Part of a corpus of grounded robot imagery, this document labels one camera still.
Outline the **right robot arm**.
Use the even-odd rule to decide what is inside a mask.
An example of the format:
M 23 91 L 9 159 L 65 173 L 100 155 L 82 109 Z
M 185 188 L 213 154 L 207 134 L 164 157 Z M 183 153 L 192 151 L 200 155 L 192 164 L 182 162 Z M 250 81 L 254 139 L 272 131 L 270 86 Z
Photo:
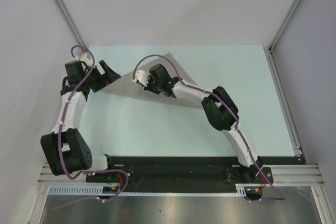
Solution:
M 223 132 L 235 150 L 243 179 L 254 183 L 261 177 L 263 162 L 246 140 L 239 123 L 238 108 L 223 87 L 207 90 L 192 85 L 179 76 L 171 77 L 162 64 L 151 67 L 148 72 L 139 70 L 136 75 L 144 90 L 199 102 L 210 125 Z

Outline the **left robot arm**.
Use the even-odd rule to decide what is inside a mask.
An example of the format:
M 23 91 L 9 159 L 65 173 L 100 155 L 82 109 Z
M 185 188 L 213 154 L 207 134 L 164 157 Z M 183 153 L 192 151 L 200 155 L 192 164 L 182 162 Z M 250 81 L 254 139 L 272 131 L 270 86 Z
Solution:
M 67 76 L 60 91 L 61 111 L 52 132 L 43 135 L 40 140 L 51 172 L 56 176 L 65 174 L 60 152 L 69 173 L 88 170 L 92 166 L 91 150 L 79 132 L 81 115 L 90 91 L 98 92 L 121 78 L 104 60 L 100 60 L 99 64 L 103 74 L 97 67 L 91 68 L 80 60 L 65 64 Z

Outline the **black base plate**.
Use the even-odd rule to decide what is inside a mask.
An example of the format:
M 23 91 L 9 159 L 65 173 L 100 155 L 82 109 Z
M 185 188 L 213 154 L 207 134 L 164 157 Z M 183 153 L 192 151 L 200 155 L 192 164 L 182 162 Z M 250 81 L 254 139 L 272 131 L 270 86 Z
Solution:
M 117 183 L 128 193 L 232 193 L 237 184 L 272 181 L 269 167 L 245 168 L 236 157 L 108 156 L 108 172 L 87 176 L 88 183 Z

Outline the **left aluminium frame post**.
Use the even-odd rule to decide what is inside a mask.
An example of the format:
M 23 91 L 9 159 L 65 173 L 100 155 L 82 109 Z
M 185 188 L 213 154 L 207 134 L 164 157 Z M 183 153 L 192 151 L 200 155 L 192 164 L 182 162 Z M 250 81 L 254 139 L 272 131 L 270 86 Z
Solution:
M 76 41 L 76 43 L 78 45 L 81 45 L 81 46 L 86 46 L 64 0 L 53 0 L 57 9 L 59 10 L 62 18 L 64 19 L 65 21 L 65 24 L 67 25 L 70 33 L 72 34 L 74 40 Z

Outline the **aluminium frame post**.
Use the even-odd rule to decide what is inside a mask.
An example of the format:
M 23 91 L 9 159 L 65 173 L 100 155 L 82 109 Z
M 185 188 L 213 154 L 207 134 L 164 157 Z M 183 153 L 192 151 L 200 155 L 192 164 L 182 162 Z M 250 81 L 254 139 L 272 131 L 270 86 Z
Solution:
M 283 22 L 281 23 L 279 29 L 277 30 L 273 40 L 271 41 L 271 44 L 268 46 L 268 51 L 270 53 L 273 53 L 273 51 L 277 47 L 279 41 L 281 40 L 281 38 L 285 34 L 287 28 L 289 27 L 291 21 L 293 20 L 295 14 L 298 11 L 302 2 L 303 2 L 303 0 L 293 0 L 289 10 L 287 11 L 287 13 L 285 15 L 285 18 L 284 18 Z
M 76 41 L 76 43 L 78 45 L 81 45 L 81 46 L 86 46 L 64 0 L 53 0 L 57 9 L 59 10 L 62 18 L 64 19 L 65 21 L 65 24 L 67 25 L 70 33 L 72 34 L 74 40 Z

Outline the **right side aluminium rail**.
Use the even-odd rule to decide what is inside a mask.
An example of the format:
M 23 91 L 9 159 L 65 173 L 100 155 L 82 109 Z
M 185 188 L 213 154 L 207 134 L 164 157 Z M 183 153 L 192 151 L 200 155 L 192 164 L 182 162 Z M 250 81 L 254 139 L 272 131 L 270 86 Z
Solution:
M 292 117 L 292 113 L 289 107 L 288 99 L 285 94 L 285 90 L 279 75 L 279 71 L 277 69 L 273 54 L 269 50 L 269 48 L 264 47 L 264 52 L 266 55 L 266 59 L 268 62 L 268 66 L 272 75 L 272 79 L 276 88 L 277 96 L 280 102 L 281 110 L 285 118 L 286 127 L 292 142 L 292 147 L 295 153 L 295 156 L 302 156 L 303 151 L 301 148 L 300 138 L 298 135 L 298 131 L 295 125 L 295 122 Z

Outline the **aluminium rail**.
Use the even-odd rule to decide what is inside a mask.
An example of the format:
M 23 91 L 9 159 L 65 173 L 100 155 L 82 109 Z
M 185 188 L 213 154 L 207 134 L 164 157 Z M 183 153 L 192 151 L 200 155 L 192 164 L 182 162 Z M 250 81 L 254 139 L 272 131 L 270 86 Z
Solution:
M 268 165 L 276 186 L 323 186 L 318 165 Z
M 264 52 L 266 55 L 266 59 L 268 62 L 268 66 L 272 75 L 272 79 L 276 88 L 277 96 L 280 102 L 281 110 L 285 118 L 286 127 L 292 142 L 292 147 L 295 153 L 295 156 L 302 156 L 303 151 L 301 148 L 300 138 L 298 135 L 298 131 L 295 125 L 295 122 L 292 117 L 292 113 L 289 107 L 288 99 L 285 94 L 285 90 L 279 75 L 279 71 L 277 69 L 273 54 L 269 50 L 269 48 L 264 47 Z

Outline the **front aluminium rail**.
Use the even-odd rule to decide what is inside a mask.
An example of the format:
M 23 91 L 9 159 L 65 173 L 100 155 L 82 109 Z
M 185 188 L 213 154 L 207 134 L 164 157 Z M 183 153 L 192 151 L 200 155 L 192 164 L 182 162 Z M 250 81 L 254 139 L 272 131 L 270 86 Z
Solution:
M 323 186 L 318 165 L 268 165 L 276 186 Z

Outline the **right aluminium frame post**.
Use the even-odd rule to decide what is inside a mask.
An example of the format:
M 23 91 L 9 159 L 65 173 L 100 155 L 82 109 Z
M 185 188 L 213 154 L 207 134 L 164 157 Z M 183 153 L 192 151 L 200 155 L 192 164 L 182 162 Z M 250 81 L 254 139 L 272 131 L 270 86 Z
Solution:
M 277 30 L 273 40 L 271 41 L 271 44 L 268 46 L 268 51 L 270 53 L 273 53 L 273 51 L 277 47 L 279 41 L 281 40 L 281 38 L 285 34 L 287 28 L 289 27 L 291 21 L 293 20 L 295 14 L 298 11 L 302 2 L 303 2 L 303 0 L 293 0 L 289 10 L 287 11 L 287 13 L 285 15 L 285 18 L 284 18 L 283 22 L 281 23 L 279 29 Z

